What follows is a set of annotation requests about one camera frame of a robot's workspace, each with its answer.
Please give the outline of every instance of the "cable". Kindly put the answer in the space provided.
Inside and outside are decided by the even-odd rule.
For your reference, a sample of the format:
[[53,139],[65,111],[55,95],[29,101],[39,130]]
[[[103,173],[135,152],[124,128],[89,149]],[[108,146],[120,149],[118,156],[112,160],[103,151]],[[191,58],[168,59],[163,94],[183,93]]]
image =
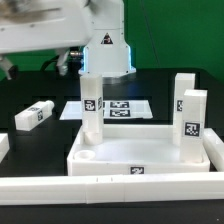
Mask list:
[[48,60],[48,61],[45,61],[45,62],[43,63],[43,65],[41,66],[40,71],[42,71],[42,72],[45,71],[46,68],[47,68],[50,64],[52,64],[52,63],[56,63],[56,62],[58,61],[58,58],[59,58],[59,56],[57,55],[57,56],[53,57],[52,59],[50,59],[50,60]]
[[148,18],[147,14],[146,14],[145,1],[144,0],[140,0],[140,4],[141,4],[141,7],[142,7],[142,13],[143,13],[143,15],[145,17],[145,23],[146,23],[146,27],[147,27],[147,31],[148,31],[150,40],[151,40],[151,45],[152,45],[152,49],[153,49],[153,52],[154,52],[154,55],[155,55],[155,58],[156,58],[156,62],[157,62],[158,67],[160,68],[161,67],[160,66],[160,61],[159,61],[159,57],[158,57],[158,54],[157,54],[157,51],[156,51],[155,42],[153,40],[153,35],[152,35],[151,27],[150,27],[149,18]]

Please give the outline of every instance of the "black table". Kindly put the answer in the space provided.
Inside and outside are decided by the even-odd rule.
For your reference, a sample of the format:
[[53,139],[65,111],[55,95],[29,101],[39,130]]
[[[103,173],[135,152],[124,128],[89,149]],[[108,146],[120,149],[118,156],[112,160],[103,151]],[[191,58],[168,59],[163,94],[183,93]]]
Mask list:
[[[105,120],[105,123],[172,124],[174,78],[196,72],[196,88],[208,90],[205,126],[224,139],[224,84],[203,70],[138,70],[136,79],[104,86],[104,100],[148,100],[153,119]],[[0,133],[9,134],[10,151],[0,177],[67,175],[66,158],[81,121],[60,121],[67,101],[80,100],[77,75],[23,72],[0,82]],[[16,131],[14,116],[37,101],[52,100],[53,116],[30,132]],[[222,223],[224,201],[115,203],[99,205],[1,206],[0,223]]]

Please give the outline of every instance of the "green background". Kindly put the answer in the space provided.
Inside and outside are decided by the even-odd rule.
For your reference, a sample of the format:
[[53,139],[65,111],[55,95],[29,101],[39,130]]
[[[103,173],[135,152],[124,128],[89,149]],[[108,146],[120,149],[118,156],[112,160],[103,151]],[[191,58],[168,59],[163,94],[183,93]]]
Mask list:
[[[196,68],[224,81],[223,0],[124,0],[125,36],[138,68]],[[39,70],[54,51],[12,54],[21,71]]]

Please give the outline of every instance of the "white lying block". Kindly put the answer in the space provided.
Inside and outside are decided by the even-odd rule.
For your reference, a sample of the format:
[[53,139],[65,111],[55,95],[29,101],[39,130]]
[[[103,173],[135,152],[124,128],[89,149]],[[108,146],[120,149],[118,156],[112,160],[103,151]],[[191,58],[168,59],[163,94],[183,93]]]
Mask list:
[[92,177],[1,178],[0,204],[86,203],[86,183]]
[[204,130],[203,144],[215,168],[224,171],[224,143],[211,128]]
[[39,101],[15,116],[16,129],[30,131],[52,115],[54,103]]
[[0,134],[0,162],[9,151],[9,140],[7,134]]
[[100,144],[102,142],[103,128],[102,76],[84,75],[80,78],[80,84],[83,107],[82,126],[83,131],[86,133],[84,138],[87,144]]
[[86,203],[124,202],[124,180],[120,176],[98,176],[86,184]]
[[206,100],[206,90],[186,90],[184,94],[181,161],[202,162]]
[[224,198],[224,173],[124,176],[125,202]]
[[174,109],[173,109],[173,143],[180,146],[182,108],[184,93],[187,89],[194,89],[194,73],[178,73],[175,77]]
[[0,205],[224,199],[224,173],[1,178]]

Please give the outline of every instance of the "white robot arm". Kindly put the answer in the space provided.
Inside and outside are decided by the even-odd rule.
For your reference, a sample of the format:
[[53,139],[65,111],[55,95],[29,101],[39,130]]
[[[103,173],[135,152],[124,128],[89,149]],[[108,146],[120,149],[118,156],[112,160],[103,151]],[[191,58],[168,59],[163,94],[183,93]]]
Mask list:
[[6,73],[5,54],[57,49],[64,75],[66,49],[74,46],[86,46],[82,75],[116,79],[134,73],[123,0],[0,0],[0,66]]

